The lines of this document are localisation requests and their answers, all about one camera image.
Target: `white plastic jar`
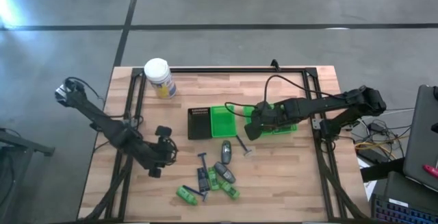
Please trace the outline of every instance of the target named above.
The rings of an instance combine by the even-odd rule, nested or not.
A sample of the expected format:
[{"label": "white plastic jar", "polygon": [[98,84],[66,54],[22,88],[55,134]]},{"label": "white plastic jar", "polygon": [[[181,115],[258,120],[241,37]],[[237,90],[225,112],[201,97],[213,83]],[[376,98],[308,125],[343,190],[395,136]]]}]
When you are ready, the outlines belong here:
[{"label": "white plastic jar", "polygon": [[144,74],[159,98],[168,99],[175,96],[177,85],[173,82],[167,61],[161,58],[149,60],[144,65]]}]

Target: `green object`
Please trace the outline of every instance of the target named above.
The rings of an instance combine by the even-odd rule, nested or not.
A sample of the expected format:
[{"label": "green object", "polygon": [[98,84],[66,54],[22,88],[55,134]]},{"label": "green object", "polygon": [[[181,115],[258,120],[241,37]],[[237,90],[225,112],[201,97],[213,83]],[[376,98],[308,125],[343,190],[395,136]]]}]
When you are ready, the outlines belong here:
[{"label": "green object", "polygon": [[236,200],[240,196],[240,192],[238,192],[230,183],[225,182],[223,180],[219,181],[221,189],[223,189],[228,196],[231,197],[232,200]]},{"label": "green object", "polygon": [[177,195],[180,198],[184,199],[184,201],[186,201],[188,204],[191,204],[193,206],[198,205],[198,201],[196,200],[196,197],[194,197],[192,193],[190,193],[182,186],[178,188]]},{"label": "green object", "polygon": [[[227,106],[234,111],[234,105]],[[214,138],[228,138],[237,135],[235,116],[225,106],[210,107],[211,135]]]},{"label": "green object", "polygon": [[208,168],[208,182],[210,183],[211,190],[219,190],[218,176],[212,166]]},{"label": "green object", "polygon": [[[244,115],[245,116],[250,116],[251,113],[253,112],[254,107],[244,107]],[[251,122],[251,118],[250,117],[245,117],[245,122],[246,124]],[[270,134],[288,134],[288,133],[292,133],[295,132],[296,130],[298,130],[298,127],[296,124],[291,125],[290,127],[282,127],[282,128],[278,128],[278,129],[274,129],[271,132],[262,132],[261,135],[270,135]]]}]

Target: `wooden table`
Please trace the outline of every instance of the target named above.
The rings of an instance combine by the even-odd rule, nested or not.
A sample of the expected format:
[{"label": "wooden table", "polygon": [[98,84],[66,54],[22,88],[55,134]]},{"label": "wooden table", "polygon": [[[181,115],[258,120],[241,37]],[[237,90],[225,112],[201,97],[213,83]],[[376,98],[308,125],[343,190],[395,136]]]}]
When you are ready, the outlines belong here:
[{"label": "wooden table", "polygon": [[[321,90],[339,93],[334,67],[317,66],[317,69]],[[107,114],[123,113],[131,70],[131,67],[114,69],[105,106]],[[292,134],[264,136],[250,142],[244,132],[244,118],[236,117],[237,133],[254,152],[251,157],[245,158],[237,140],[229,139],[233,147],[229,168],[237,179],[234,185],[240,191],[240,198],[233,201],[220,190],[210,192],[207,202],[203,203],[198,198],[197,206],[189,206],[175,194],[177,188],[184,184],[198,188],[196,169],[202,164],[197,154],[207,152],[207,166],[213,166],[220,161],[220,148],[224,140],[188,140],[187,109],[223,105],[225,101],[256,104],[263,99],[263,87],[271,74],[174,73],[177,95],[169,100],[158,99],[148,84],[142,108],[145,122],[139,130],[145,140],[156,142],[156,127],[171,127],[172,139],[179,152],[177,162],[164,168],[159,179],[149,177],[148,172],[134,162],[125,221],[326,220],[309,120],[299,123],[298,131]],[[303,84],[299,74],[280,74],[297,84]],[[269,102],[304,96],[303,90],[281,79],[272,79],[268,87]],[[242,109],[236,108],[235,111],[241,112]],[[329,118],[337,114],[339,112],[327,113]],[[99,134],[96,146],[105,141],[105,137]],[[115,155],[116,150],[110,145],[105,145],[93,155],[79,217],[90,213],[106,192]],[[361,211],[369,215],[370,209],[351,140],[336,141],[335,156],[342,186]],[[337,213],[332,188],[331,196]]]}]

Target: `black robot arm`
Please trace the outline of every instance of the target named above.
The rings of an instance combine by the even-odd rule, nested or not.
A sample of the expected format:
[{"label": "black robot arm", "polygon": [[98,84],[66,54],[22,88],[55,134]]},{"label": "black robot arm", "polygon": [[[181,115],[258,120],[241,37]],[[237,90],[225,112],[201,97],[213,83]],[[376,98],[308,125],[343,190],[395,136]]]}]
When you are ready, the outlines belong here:
[{"label": "black robot arm", "polygon": [[159,168],[175,162],[177,148],[170,139],[170,128],[157,128],[157,143],[143,141],[142,135],[129,122],[113,120],[89,102],[83,85],[77,81],[67,79],[56,90],[55,97],[63,106],[76,108],[90,119],[92,127],[98,127],[109,143],[119,151],[132,155],[144,169],[149,170],[149,176],[160,177]]},{"label": "black robot arm", "polygon": [[341,128],[354,123],[362,116],[378,116],[386,110],[379,91],[362,86],[342,94],[319,99],[289,98],[269,105],[261,102],[251,114],[251,123],[245,125],[250,140],[257,139],[264,131],[272,131],[299,123],[312,114],[346,108],[333,119],[320,122],[321,137],[333,139]]}]

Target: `green battery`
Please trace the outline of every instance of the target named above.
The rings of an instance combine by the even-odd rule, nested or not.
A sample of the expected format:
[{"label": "green battery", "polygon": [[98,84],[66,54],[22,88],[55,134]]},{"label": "green battery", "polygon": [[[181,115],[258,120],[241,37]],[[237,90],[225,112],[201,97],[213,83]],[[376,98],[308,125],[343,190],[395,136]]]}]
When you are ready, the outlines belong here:
[{"label": "green battery", "polygon": [[223,189],[228,194],[228,196],[232,198],[232,200],[236,200],[237,198],[239,198],[240,192],[234,189],[234,187],[230,183],[221,180],[219,181],[219,184],[221,189]]},{"label": "green battery", "polygon": [[208,169],[208,182],[210,183],[211,190],[219,190],[219,184],[218,184],[218,176],[216,175],[216,170],[214,170],[214,167],[209,167]]},{"label": "green battery", "polygon": [[182,186],[178,188],[177,195],[180,196],[180,198],[184,199],[184,201],[186,201],[188,204],[198,205],[198,201],[196,200],[194,195]]}]

